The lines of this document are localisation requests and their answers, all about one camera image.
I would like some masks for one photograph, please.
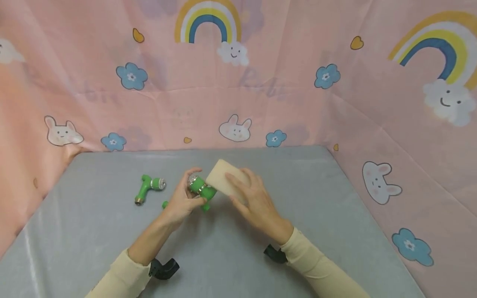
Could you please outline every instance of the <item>hand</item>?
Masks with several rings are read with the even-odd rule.
[[[293,225],[278,214],[262,178],[249,169],[240,170],[249,177],[250,186],[243,184],[230,173],[226,173],[225,177],[242,193],[248,206],[231,195],[233,206],[252,226],[274,239],[279,245],[284,245],[293,233]]]
[[[184,173],[184,176],[182,176],[169,200],[169,204],[160,215],[160,218],[165,220],[168,224],[171,224],[174,230],[179,228],[192,210],[207,202],[205,198],[200,196],[193,197],[187,187],[189,176],[201,171],[201,168],[194,167]]]

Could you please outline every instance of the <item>left hand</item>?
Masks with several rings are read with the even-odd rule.
[[[193,197],[187,187],[189,176],[201,171],[201,168],[194,167],[184,173],[169,200],[169,204],[160,215],[168,224],[172,225],[174,230],[180,227],[192,210],[207,202],[205,198],[200,196]]]

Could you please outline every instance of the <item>gray tabletop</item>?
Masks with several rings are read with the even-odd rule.
[[[279,212],[376,298],[423,297],[340,167],[323,147],[78,155],[0,261],[6,298],[84,297],[119,253],[162,211],[183,172],[223,158],[263,177]],[[162,192],[134,204],[141,175]],[[193,212],[158,255],[179,271],[143,297],[314,297],[306,281],[263,254],[269,239],[218,193]]]

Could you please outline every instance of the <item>pink fabric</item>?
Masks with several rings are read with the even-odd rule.
[[[0,255],[79,152],[321,144],[426,296],[474,296],[477,3],[216,0],[240,38],[176,42],[196,2],[0,0]]]

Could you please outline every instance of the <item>blue flower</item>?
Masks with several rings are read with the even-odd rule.
[[[116,74],[121,78],[121,85],[126,89],[143,90],[144,82],[147,81],[146,71],[131,62],[126,63],[126,67],[116,67]]]
[[[434,265],[434,260],[431,257],[431,248],[423,240],[417,239],[413,232],[402,228],[398,234],[393,234],[392,239],[399,253],[406,259],[418,261],[424,266]]]
[[[278,147],[281,145],[281,142],[287,139],[287,134],[284,134],[280,129],[276,130],[274,133],[267,134],[267,147]]]
[[[101,142],[109,151],[122,151],[124,144],[126,144],[126,139],[117,133],[110,133],[108,136],[102,137]]]
[[[316,71],[315,87],[328,89],[340,78],[341,74],[338,71],[338,66],[335,64],[330,64],[327,67],[322,66]]]

